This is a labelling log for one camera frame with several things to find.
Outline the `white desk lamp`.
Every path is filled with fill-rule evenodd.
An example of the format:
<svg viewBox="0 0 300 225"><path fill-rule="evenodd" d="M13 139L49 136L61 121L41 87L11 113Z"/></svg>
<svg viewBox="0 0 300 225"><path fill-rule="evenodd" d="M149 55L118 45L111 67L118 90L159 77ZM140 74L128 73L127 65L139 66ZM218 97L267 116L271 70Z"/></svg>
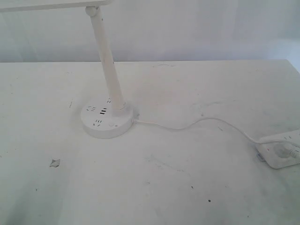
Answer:
<svg viewBox="0 0 300 225"><path fill-rule="evenodd" d="M133 124L133 108L123 98L113 56L104 28L101 7L111 4L110 0L2 0L0 11L21 12L64 8L85 8L90 17L98 52L103 67L108 98L97 97L81 110L84 130L100 139L118 137Z"/></svg>

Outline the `white power strip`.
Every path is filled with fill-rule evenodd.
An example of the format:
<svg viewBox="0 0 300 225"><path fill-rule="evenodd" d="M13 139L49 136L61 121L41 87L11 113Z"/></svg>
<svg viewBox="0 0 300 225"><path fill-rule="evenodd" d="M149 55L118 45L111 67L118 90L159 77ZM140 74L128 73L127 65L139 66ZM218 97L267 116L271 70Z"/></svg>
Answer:
<svg viewBox="0 0 300 225"><path fill-rule="evenodd" d="M300 163L300 130L262 137L260 142L281 140L283 142L256 144L259 155L274 169Z"/></svg>

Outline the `white plug in strip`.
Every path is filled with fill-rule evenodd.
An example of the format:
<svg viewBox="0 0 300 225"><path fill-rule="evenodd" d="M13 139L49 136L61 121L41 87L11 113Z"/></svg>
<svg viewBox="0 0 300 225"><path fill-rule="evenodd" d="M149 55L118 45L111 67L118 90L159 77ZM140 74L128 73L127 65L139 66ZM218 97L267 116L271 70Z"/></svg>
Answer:
<svg viewBox="0 0 300 225"><path fill-rule="evenodd" d="M271 145L270 149L280 158L300 158L299 148L290 143L276 143Z"/></svg>

